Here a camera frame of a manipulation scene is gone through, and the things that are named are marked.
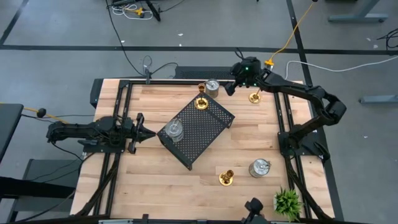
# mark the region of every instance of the green plant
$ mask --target green plant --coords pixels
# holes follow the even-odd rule
[[[297,220],[300,214],[302,203],[299,202],[299,196],[295,190],[282,190],[276,193],[276,209],[275,212],[286,216],[289,221]]]

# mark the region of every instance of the gray metal stand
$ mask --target gray metal stand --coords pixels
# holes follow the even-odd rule
[[[398,95],[364,96],[360,103],[398,103]]]
[[[357,14],[329,16],[329,22],[384,22],[388,14],[369,13],[379,0],[368,0],[368,3]]]

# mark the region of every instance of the white pot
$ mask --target white pot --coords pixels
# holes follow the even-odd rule
[[[274,195],[274,211],[276,211],[276,195]]]

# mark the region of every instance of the wooden tabletop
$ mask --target wooden tabletop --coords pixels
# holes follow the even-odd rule
[[[104,80],[95,119],[112,115],[118,83],[117,79]],[[286,220],[274,212],[272,201],[280,187],[289,187],[277,141],[274,96],[261,92],[262,100],[255,105],[248,100],[255,91],[257,88],[237,88],[233,96],[228,96],[220,89],[215,100],[236,118],[193,163],[191,171],[163,147],[157,136],[137,145],[135,155],[125,151],[111,218],[142,218],[147,213],[150,219],[240,220],[248,215],[246,201],[256,197],[264,205],[262,212],[268,220]],[[133,85],[128,116],[135,119],[137,113],[143,113],[144,126],[157,132],[197,94],[197,85]],[[289,98],[294,122],[308,121],[307,101]],[[103,157],[97,153],[83,164],[71,214],[78,212],[96,190]],[[270,161],[272,166],[265,177],[256,179],[250,176],[248,167],[258,158]],[[308,191],[324,212],[334,217],[321,160],[315,156],[301,158]],[[235,176],[232,185],[224,187],[218,176],[228,169]],[[104,195],[101,213],[106,205],[107,193]]]

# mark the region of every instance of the yellow cable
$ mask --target yellow cable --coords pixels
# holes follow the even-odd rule
[[[271,56],[271,58],[270,58],[269,60],[266,61],[266,64],[268,64],[268,65],[274,65],[274,63],[272,62],[272,59],[274,58],[274,56],[275,56],[277,53],[279,53],[279,52],[281,52],[281,51],[283,51],[283,50],[286,49],[286,47],[288,46],[288,44],[289,44],[290,41],[292,40],[294,33],[296,32],[297,28],[299,27],[301,21],[304,19],[304,17],[305,17],[305,16],[307,15],[307,13],[310,11],[310,9],[311,9],[313,3],[311,3],[310,7],[305,11],[304,15],[301,17],[301,19],[298,21],[298,23],[297,23],[296,26],[294,27],[293,32],[292,32],[292,35],[290,35],[290,37],[289,37],[289,39],[287,40],[287,42],[286,42],[286,44],[284,45],[284,47],[282,47],[281,49],[279,49],[277,52],[273,53],[272,56]]]
[[[29,111],[36,112],[36,113],[39,112],[37,109],[26,108],[26,107],[24,107],[24,110],[29,110]],[[69,124],[67,121],[65,121],[65,120],[63,120],[63,119],[61,119],[61,118],[58,118],[58,117],[56,117],[56,116],[54,116],[54,115],[51,115],[51,114],[45,114],[45,115],[47,115],[48,117],[50,117],[50,118],[52,118],[52,119],[56,119],[56,120],[58,120],[58,121],[61,121],[61,122],[64,123],[64,124]]]

